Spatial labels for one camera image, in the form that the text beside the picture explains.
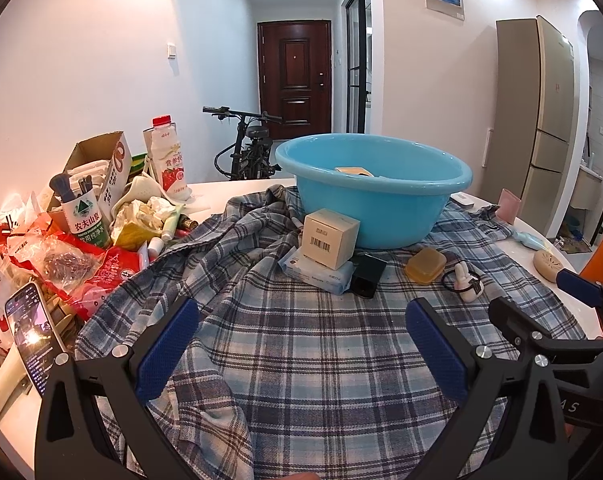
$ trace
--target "red bottle cap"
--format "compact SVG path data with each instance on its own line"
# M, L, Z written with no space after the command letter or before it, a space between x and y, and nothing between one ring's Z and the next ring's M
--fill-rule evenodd
M170 124L170 116L162 115L161 117L155 117L152 120L152 127L158 128L159 126L164 126L164 124Z

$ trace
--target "bicycle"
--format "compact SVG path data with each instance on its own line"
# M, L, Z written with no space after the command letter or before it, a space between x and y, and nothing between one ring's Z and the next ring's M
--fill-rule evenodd
M230 118L240 120L237 126L237 139L228 148L219 152L214 159L215 169L223 176L230 180L262 180L268 179L277 171L282 170L278 164L274 166L270 165L270 152L273 146L273 139L270 138L268 127L264 124L251 126L256 121L281 124L284 122L281 117L272 116L267 112L262 112L261 115L238 112L230 110L227 107L204 107L203 112L216 116L220 121ZM251 140L251 143L243 146L243 141L246 137ZM219 158L233 148L234 151L230 155L230 158L232 158L232 167L229 173L219 167Z

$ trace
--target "plaid shirt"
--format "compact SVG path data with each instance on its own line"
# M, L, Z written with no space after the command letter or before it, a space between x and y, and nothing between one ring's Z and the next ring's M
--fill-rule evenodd
M86 324L77 358L132 344L179 294L200 303L200 330L149 409L202 479L271 479L302 471L330 480L404 480L456 406L445 399L405 328L406 304L426 298L473 344L517 357L488 320L508 296L555 337L584 338L558 298L494 244L512 232L488 208L450 203L422 244L369 251L388 262L373 300L333 296L288 278L278 260L298 244L295 188L230 200L110 295ZM461 302L441 283L409 282L404 267L425 246L483 277ZM100 409L115 449L141 472L110 408ZM504 404L493 410L464 473L481 464Z

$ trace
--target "barcode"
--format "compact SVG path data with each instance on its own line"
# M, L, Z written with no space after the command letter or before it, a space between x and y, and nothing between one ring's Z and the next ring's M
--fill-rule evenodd
M317 238L310 237L310 243L316 247L319 247L322 251L326 251L326 253L330 252L330 244L326 242L322 242L321 240L317 240Z

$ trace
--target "blue bucket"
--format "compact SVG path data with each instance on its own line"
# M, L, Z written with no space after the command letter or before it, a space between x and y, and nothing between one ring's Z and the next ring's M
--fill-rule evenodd
M436 148L358 134L323 134L289 140L277 163L297 177L307 214L327 208L361 222L357 246L397 249L432 231L452 193L472 182L472 171ZM374 174L340 173L361 167Z

